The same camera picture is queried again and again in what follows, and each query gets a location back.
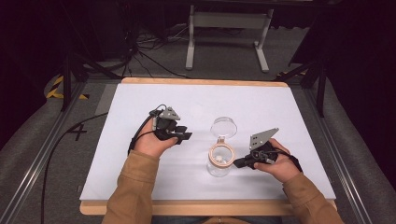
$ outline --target tan sleeve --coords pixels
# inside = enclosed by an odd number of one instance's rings
[[[344,223],[335,208],[305,175],[299,174],[283,184],[293,213],[303,224]]]
[[[131,151],[124,163],[117,188],[107,202],[102,223],[150,223],[151,193],[159,159]]]

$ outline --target aluminum rail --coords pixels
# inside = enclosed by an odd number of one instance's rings
[[[315,105],[316,100],[314,93],[309,89],[305,89],[304,94],[305,97],[308,99],[310,107],[313,110],[315,114],[315,118],[320,126],[320,129],[323,132],[323,136],[326,139],[326,143],[330,149],[329,155],[332,159],[332,163],[334,164],[335,170],[341,180],[341,184],[343,185],[344,191],[346,193],[346,196],[348,197],[350,205],[352,206],[353,212],[355,213],[355,217],[357,218],[358,222],[361,224],[373,223],[372,220],[370,219],[369,214],[367,213],[366,208],[364,207],[364,204],[361,200],[361,196],[359,195],[358,190],[356,189],[355,183],[349,171],[347,170],[347,166],[345,165],[343,158],[341,157],[339,149],[335,144],[334,139],[332,138],[332,134],[327,126],[326,120],[324,118],[321,118],[318,114],[318,111],[316,110],[316,105]]]
[[[64,122],[67,119],[68,114],[71,112],[74,104],[78,100],[78,97],[82,94],[84,87],[85,83],[76,83],[76,86],[72,92],[72,100],[70,102],[70,105],[66,108],[64,112],[61,112],[58,118],[55,120],[55,123],[49,131],[49,135],[47,136],[40,150],[38,151],[37,156],[35,156],[35,160],[26,172],[22,182],[20,183],[20,186],[18,187],[17,191],[9,202],[5,212],[1,216],[0,224],[12,223],[15,220],[17,214],[20,212],[24,201],[29,195],[29,192],[31,191],[33,185],[39,177],[43,167],[47,163],[51,149],[54,147],[54,144],[58,140],[60,131],[64,125]]]

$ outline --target metal frame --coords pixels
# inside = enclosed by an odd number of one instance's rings
[[[332,159],[332,163],[334,164],[335,171],[340,178],[341,184],[343,185],[344,191],[346,193],[346,196],[348,197],[353,212],[355,213],[355,217],[361,224],[373,223],[370,219],[369,214],[367,213],[366,208],[364,207],[361,196],[356,189],[355,182],[353,181],[353,178],[350,175],[346,164],[344,163],[344,160],[340,154],[340,150],[338,149],[334,139],[332,138],[332,134],[327,126],[325,118],[321,117],[316,110],[316,99],[313,92],[311,90],[304,90],[304,94],[309,102],[313,113],[315,114],[315,119],[317,120],[319,127],[323,132],[323,136],[326,139],[326,144],[330,149],[329,155]]]
[[[194,28],[195,27],[224,27],[224,28],[245,28],[262,29],[259,41],[254,42],[254,48],[259,59],[260,67],[264,73],[269,72],[268,63],[265,60],[262,46],[267,36],[274,10],[269,9],[267,14],[242,14],[242,13],[215,13],[215,12],[195,12],[194,6],[190,6],[189,21],[189,46],[187,49],[186,69],[191,70],[194,60]]]
[[[20,186],[18,187],[17,191],[9,202],[5,212],[1,216],[0,224],[12,223],[15,220],[17,214],[20,212],[24,201],[26,200],[42,169],[47,163],[51,149],[54,147],[54,144],[56,143],[56,140],[61,133],[61,129],[64,126],[64,122],[66,121],[67,116],[71,112],[73,105],[78,100],[78,97],[82,94],[84,87],[85,83],[79,82],[76,84],[71,94],[71,100],[68,104],[68,107],[66,107],[64,111],[59,114],[58,118],[53,124],[49,135],[47,136],[42,147],[35,156],[35,160],[26,172]]]

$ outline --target metal stand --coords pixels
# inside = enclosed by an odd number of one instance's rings
[[[255,41],[254,46],[260,66],[264,73],[269,71],[265,60],[262,46],[267,36],[268,28],[271,23],[273,10],[268,10],[267,14],[242,14],[242,13],[217,13],[217,12],[195,12],[194,6],[190,7],[189,22],[189,47],[187,49],[186,69],[191,70],[194,59],[194,28],[195,27],[223,27],[223,28],[244,28],[262,29],[260,41]]]
[[[72,100],[72,76],[76,78],[77,82],[86,82],[89,75],[86,72],[83,64],[87,64],[93,69],[103,73],[105,76],[110,77],[112,79],[122,79],[122,77],[108,71],[103,66],[95,63],[82,55],[76,53],[70,53],[66,56],[64,60],[64,104],[62,105],[61,111],[65,111],[66,108],[70,105]]]
[[[303,64],[291,71],[287,74],[277,77],[273,81],[284,82],[287,79],[299,75],[303,71],[307,70],[304,78],[301,80],[300,85],[304,89],[310,89],[314,85],[315,81],[318,79],[318,93],[317,93],[317,110],[319,115],[324,118],[323,115],[323,100],[324,100],[324,91],[326,86],[326,68],[324,66],[324,62],[322,60],[313,61],[310,63]]]

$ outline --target white tabletop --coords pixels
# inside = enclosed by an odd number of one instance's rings
[[[162,155],[153,200],[286,199],[271,175],[250,168],[214,177],[205,166],[217,138],[210,132],[218,117],[232,118],[237,134],[226,143],[236,158],[249,153],[250,136],[279,128],[274,138],[300,160],[304,174],[326,199],[335,199],[332,186],[305,127],[289,87],[119,84],[92,167],[80,196],[82,201],[106,201],[117,186],[128,146],[138,127],[158,105],[172,106],[187,126],[191,139]]]

